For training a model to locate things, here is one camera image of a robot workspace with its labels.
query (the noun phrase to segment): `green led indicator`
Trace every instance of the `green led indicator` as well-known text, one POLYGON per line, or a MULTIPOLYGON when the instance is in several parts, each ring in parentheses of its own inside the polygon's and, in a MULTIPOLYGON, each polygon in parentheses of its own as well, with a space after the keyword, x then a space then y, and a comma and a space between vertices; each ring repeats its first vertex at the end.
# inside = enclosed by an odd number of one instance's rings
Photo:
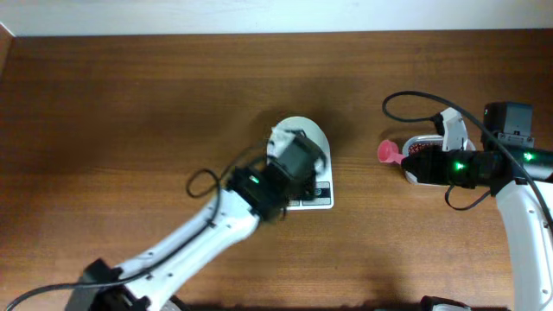
POLYGON ((455 163, 455 170, 460 170, 460 169, 464 169, 464 168, 465 168, 465 164, 459 163, 459 162, 455 163))
POLYGON ((532 160, 533 158, 534 158, 534 155, 531 154, 530 152, 525 152, 525 153, 524 153, 524 159, 525 159, 526 161, 532 160))
POLYGON ((253 181, 255 183, 259 183, 259 179, 257 179, 256 176, 250 176, 250 181, 253 181))

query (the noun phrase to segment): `pink spoon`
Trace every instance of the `pink spoon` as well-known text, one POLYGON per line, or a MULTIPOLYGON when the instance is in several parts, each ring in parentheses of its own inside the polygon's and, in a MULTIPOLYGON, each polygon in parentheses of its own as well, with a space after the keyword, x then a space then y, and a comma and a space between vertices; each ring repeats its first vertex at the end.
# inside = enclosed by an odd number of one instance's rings
POLYGON ((405 158, 405 155, 399 153, 399 148, 396 143, 389 140, 384 140, 378 146, 378 160, 381 163, 397 163, 401 164, 401 161, 405 158))

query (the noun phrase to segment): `wooden table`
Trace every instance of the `wooden table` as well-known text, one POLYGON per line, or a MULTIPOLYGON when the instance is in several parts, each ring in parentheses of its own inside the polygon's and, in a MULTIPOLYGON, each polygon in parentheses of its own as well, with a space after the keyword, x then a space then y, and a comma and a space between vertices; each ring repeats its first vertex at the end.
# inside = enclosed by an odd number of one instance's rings
MULTIPOLYGON (((380 105, 404 89, 479 117, 493 101, 531 103, 537 147, 553 149, 552 69, 552 30, 17 38, 0 84, 0 304, 156 243, 204 204, 184 192, 197 168, 221 170, 302 115, 330 140, 334 208, 261 226, 187 282, 182 300, 338 307, 439 295, 512 306, 494 199, 456 213, 444 188, 378 163, 381 140, 434 131, 380 105)), ((393 104, 412 117, 444 109, 393 104)), ((455 190, 453 202, 483 191, 455 190)), ((68 295, 19 310, 62 309, 68 295)))

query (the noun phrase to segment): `white wall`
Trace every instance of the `white wall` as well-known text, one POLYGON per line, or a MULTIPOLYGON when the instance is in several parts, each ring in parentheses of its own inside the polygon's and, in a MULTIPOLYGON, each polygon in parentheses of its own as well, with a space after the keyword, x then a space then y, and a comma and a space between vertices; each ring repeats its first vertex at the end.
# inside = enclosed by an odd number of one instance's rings
POLYGON ((553 0, 0 0, 15 35, 553 28, 553 0))

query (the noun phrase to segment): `wood grain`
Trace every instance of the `wood grain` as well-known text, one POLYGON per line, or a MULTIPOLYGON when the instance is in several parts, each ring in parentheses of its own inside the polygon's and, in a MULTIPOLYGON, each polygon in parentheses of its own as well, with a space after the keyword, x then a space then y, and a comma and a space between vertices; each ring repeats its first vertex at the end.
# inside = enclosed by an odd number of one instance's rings
MULTIPOLYGON (((512 306, 494 200, 456 213, 443 188, 379 164, 382 139, 433 132, 385 118, 380 104, 404 89, 477 116, 493 101, 531 103, 537 147, 552 149, 552 67, 551 30, 16 38, 0 85, 0 304, 156 243, 203 204, 184 192, 193 171, 221 170, 302 115, 329 137, 334 208, 261 226, 185 284, 183 301, 338 307, 438 295, 512 306)), ((456 191, 453 202, 483 191, 456 191)), ((20 309, 61 309, 67 297, 20 309)))
POLYGON ((0 78, 11 46, 11 33, 0 23, 0 78))

